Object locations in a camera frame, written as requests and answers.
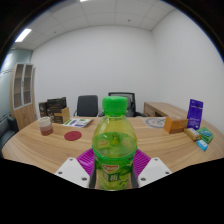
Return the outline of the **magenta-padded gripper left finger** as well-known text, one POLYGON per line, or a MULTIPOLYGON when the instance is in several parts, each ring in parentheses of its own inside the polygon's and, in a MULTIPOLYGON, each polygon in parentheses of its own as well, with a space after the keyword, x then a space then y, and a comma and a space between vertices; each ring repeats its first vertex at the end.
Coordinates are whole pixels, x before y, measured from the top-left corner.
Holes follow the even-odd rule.
POLYGON ((94 152, 88 149, 77 158, 69 157, 55 174, 84 188, 94 188, 96 171, 94 152))

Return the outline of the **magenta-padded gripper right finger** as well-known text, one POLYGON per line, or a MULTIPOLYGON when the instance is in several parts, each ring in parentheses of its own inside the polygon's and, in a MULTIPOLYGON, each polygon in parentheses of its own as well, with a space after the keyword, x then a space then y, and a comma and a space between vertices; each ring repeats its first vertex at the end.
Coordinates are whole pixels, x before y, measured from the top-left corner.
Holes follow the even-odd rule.
POLYGON ((131 183, 133 188, 146 186, 170 175, 172 171, 158 157, 150 158, 137 150, 133 159, 131 183))

